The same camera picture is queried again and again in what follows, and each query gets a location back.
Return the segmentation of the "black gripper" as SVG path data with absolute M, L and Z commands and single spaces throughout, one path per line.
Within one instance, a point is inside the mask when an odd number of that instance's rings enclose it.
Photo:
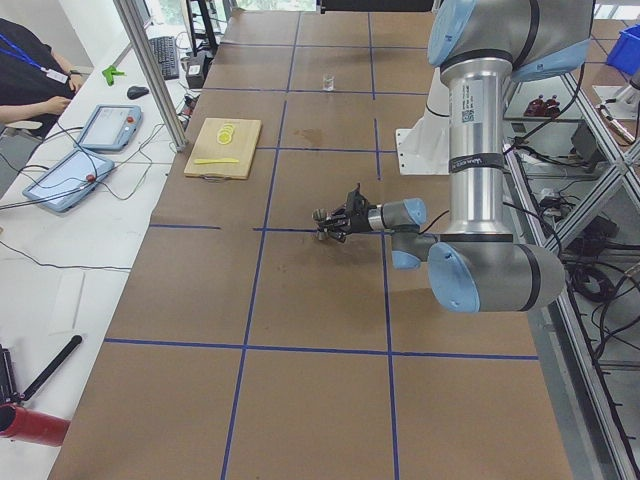
M 328 239 L 344 243 L 350 234 L 373 230 L 369 222 L 369 213 L 374 209 L 374 205 L 360 192 L 360 188 L 361 185 L 357 184 L 356 188 L 347 194 L 344 209 L 338 208 L 331 212 L 326 209 L 319 210 L 321 223 L 346 223 L 327 225 Z

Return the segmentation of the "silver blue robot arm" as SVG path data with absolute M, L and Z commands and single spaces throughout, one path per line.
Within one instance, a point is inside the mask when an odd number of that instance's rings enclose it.
M 371 204 L 359 191 L 315 211 L 320 238 L 381 231 L 398 269 L 428 268 L 438 302 L 454 312 L 528 311 L 565 284 L 558 256 L 514 241 L 502 220 L 503 86 L 559 76 L 586 60 L 590 1 L 447 1 L 438 10 L 429 63 L 449 91 L 450 224 L 424 234 L 418 198 Z

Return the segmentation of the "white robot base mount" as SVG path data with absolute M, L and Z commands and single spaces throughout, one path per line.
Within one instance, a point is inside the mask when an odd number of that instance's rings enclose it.
M 411 129 L 396 130 L 401 175 L 447 175 L 449 163 L 449 89 L 436 67 L 423 116 Z

